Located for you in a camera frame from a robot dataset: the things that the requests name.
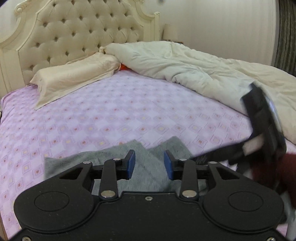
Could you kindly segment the cream duvet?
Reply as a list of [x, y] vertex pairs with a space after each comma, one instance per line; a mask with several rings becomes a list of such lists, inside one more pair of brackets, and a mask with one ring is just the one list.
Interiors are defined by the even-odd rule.
[[255, 83], [275, 104], [284, 136], [295, 143], [295, 77], [278, 68], [224, 59], [167, 41], [111, 43], [99, 51], [139, 75], [181, 84], [243, 114], [240, 99]]

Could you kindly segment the red item under duvet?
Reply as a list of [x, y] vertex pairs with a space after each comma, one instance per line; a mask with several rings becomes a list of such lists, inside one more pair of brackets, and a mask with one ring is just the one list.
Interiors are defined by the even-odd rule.
[[123, 70], [130, 70], [127, 66], [125, 66], [124, 64], [121, 64], [120, 66], [120, 71], [123, 71]]

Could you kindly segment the grey knit pants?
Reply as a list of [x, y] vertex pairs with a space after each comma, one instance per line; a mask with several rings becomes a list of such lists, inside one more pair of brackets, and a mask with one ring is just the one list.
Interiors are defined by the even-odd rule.
[[45, 179], [51, 178], [84, 161], [91, 161], [93, 165], [102, 165], [111, 158], [123, 158], [129, 150], [135, 150], [136, 163], [130, 180], [118, 181], [118, 192], [142, 191], [142, 192], [179, 192], [180, 180], [168, 179], [164, 166], [164, 151], [169, 150], [175, 158], [190, 158], [193, 154], [177, 138], [172, 137], [163, 143], [145, 149], [136, 141], [110, 147], [100, 151], [81, 152], [62, 159], [45, 159]]

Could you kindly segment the cream tufted headboard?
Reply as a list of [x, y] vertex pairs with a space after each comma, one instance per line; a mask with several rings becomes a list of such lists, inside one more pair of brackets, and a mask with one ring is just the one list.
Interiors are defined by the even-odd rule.
[[110, 43], [158, 41], [159, 13], [142, 1], [23, 1], [16, 26], [1, 39], [1, 96], [43, 68], [63, 65]]

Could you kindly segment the purple patterned bed sheet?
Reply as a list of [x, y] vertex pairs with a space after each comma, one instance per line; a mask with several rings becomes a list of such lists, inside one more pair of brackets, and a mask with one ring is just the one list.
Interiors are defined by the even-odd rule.
[[36, 86], [1, 99], [1, 217], [20, 225], [16, 197], [43, 181], [44, 160], [129, 141], [155, 147], [176, 136], [194, 155], [248, 137], [248, 118], [181, 85], [119, 71], [40, 109]]

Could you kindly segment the right bedside lamp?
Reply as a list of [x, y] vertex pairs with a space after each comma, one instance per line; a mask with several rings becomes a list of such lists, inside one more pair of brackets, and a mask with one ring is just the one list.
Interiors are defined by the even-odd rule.
[[175, 42], [179, 44], [184, 44], [183, 41], [178, 39], [178, 30], [172, 24], [165, 24], [163, 29], [163, 40], [169, 42]]

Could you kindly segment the beige satin pillow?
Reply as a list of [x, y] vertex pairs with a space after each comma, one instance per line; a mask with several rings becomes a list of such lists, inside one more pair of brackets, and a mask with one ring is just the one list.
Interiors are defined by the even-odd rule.
[[120, 67], [121, 63], [116, 57], [95, 53], [65, 65], [40, 69], [30, 81], [30, 84], [37, 85], [40, 94], [35, 109], [88, 84], [112, 77]]

